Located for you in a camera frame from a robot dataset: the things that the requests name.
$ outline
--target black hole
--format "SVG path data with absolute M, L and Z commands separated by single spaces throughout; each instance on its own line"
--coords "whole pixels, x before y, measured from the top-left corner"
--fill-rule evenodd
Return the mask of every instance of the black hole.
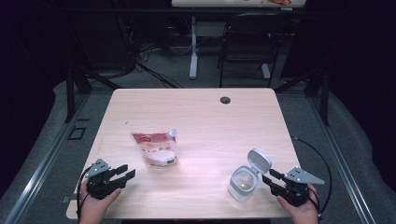
M 221 101 L 222 104 L 227 105 L 227 104 L 229 104 L 231 102 L 231 99 L 229 97 L 227 97 L 227 96 L 223 96 L 223 97 L 220 98 L 220 101 Z

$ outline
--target chair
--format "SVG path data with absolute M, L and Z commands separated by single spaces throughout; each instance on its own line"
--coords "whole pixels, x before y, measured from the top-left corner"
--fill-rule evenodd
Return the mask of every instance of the chair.
M 258 63 L 258 69 L 270 63 L 267 87 L 271 87 L 280 43 L 289 28 L 290 19 L 280 14 L 242 13 L 230 18 L 224 26 L 218 61 L 219 86 L 222 87 L 224 62 L 227 62 Z

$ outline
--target black backdrop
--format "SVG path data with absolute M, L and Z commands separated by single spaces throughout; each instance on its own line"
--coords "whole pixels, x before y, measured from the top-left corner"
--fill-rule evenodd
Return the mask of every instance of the black backdrop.
M 320 66 L 330 50 L 331 91 L 367 133 L 373 161 L 396 191 L 395 13 L 390 0 L 343 3 L 348 2 L 354 7 L 342 20 L 301 21 L 282 77 L 298 77 Z M 341 9 L 338 1 L 310 3 L 307 7 L 314 9 Z M 342 41 L 334 45 L 340 36 Z
M 0 13 L 0 193 L 18 173 L 54 102 L 64 71 L 37 12 L 22 1 Z

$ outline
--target wooden table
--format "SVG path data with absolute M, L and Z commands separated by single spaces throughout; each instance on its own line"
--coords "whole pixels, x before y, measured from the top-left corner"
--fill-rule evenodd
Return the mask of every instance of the wooden table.
M 231 99 L 227 105 L 220 101 L 224 96 Z M 130 132 L 173 128 L 177 163 L 164 170 L 147 167 Z M 84 169 L 99 158 L 113 168 L 128 164 L 129 171 L 136 169 L 107 218 L 287 217 L 262 182 L 245 203 L 227 190 L 233 171 L 249 166 L 247 155 L 254 147 L 262 148 L 281 173 L 299 165 L 271 89 L 116 90 Z M 77 218 L 76 210 L 72 201 L 67 216 Z

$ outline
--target wire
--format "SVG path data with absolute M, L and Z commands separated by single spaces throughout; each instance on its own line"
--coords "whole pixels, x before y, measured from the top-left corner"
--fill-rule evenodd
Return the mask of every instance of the wire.
M 320 212 L 320 201 L 319 201 L 319 198 L 318 198 L 318 194 L 317 194 L 314 190 L 312 190 L 311 188 L 308 188 L 308 189 L 311 190 L 312 192 L 314 192 L 314 195 L 315 195 L 315 198 L 316 198 L 317 202 L 315 203 L 315 201 L 312 200 L 311 197 L 308 197 L 308 200 L 309 200 L 309 202 L 311 202 L 311 203 L 315 206 L 315 208 L 317 209 L 317 211 L 318 211 L 318 220 L 320 220 L 320 218 L 321 218 L 321 212 Z
M 183 88 L 180 84 L 178 84 L 176 81 L 174 81 L 172 78 L 163 75 L 163 74 L 159 74 L 157 72 L 152 71 L 151 69 L 147 68 L 145 65 L 143 65 L 142 63 L 138 63 L 136 62 L 136 65 L 138 65 L 139 67 L 141 67 L 143 70 L 145 70 L 146 72 L 148 72 L 150 75 L 152 75 L 153 77 L 156 77 L 157 79 L 159 79 L 161 81 L 161 83 L 165 86 L 165 88 L 167 88 L 168 86 L 172 87 L 172 88 Z
M 192 31 L 191 31 L 189 23 L 187 22 L 187 19 L 185 17 L 183 17 L 183 19 L 184 19 L 184 22 L 186 22 L 187 28 L 189 28 L 190 34 L 192 34 Z
M 330 166 L 329 166 L 329 164 L 324 160 L 323 155 L 322 155 L 315 147 L 313 147 L 311 144 L 309 144 L 309 143 L 305 142 L 304 140 L 302 140 L 302 139 L 300 139 L 300 138 L 298 138 L 298 137 L 295 137 L 295 136 L 291 136 L 291 139 L 294 139 L 294 140 L 297 140 L 297 141 L 299 141 L 299 142 L 302 142 L 302 143 L 306 144 L 307 146 L 311 147 L 312 149 L 314 149 L 314 150 L 318 153 L 318 155 L 320 156 L 320 158 L 323 160 L 324 164 L 326 165 L 327 172 L 329 173 L 329 183 L 330 183 L 330 184 L 329 184 L 329 191 L 328 191 L 328 193 L 327 193 L 326 202 L 324 203 L 324 205 L 323 205 L 323 207 L 321 208 L 321 210 L 318 210 L 318 215 L 321 216 L 321 214 L 323 214 L 324 210 L 326 209 L 326 207 L 327 207 L 327 205 L 328 205 L 328 203 L 329 203 L 329 200 L 330 200 L 330 198 L 331 198 L 331 196 L 332 196 L 332 172 L 330 171 Z
M 84 177 L 85 174 L 87 174 L 87 172 L 91 169 L 91 166 L 88 167 L 83 173 L 82 175 L 79 177 L 79 181 L 78 181 L 78 185 L 77 185 L 77 197 L 76 197 L 76 201 L 77 201 L 77 218 L 78 218 L 78 223 L 79 220 L 81 219 L 81 207 L 82 204 L 84 203 L 85 199 L 87 198 L 87 196 L 89 194 L 87 194 L 87 196 L 85 196 L 84 200 L 82 201 L 82 203 L 79 203 L 79 193 L 81 191 L 81 182 L 82 182 L 82 178 Z
M 134 65 L 125 68 L 123 71 L 117 73 L 117 74 L 111 74 L 111 75 L 101 75 L 102 77 L 105 77 L 107 79 L 112 79 L 112 78 L 117 78 L 117 77 L 125 77 L 126 75 L 132 73 L 134 71 Z
M 146 45 L 136 55 L 136 61 L 137 62 L 148 62 L 149 61 L 149 55 L 154 50 L 155 50 L 155 45 L 153 45 L 153 44 Z
M 188 49 L 183 52 L 178 52 L 177 50 L 175 50 L 175 49 L 183 49 L 183 48 L 188 48 Z M 191 48 L 192 48 L 192 45 L 187 46 L 187 47 L 170 47 L 169 49 L 172 50 L 172 52 L 174 52 L 175 54 L 183 55 L 183 54 L 188 53 L 191 50 Z

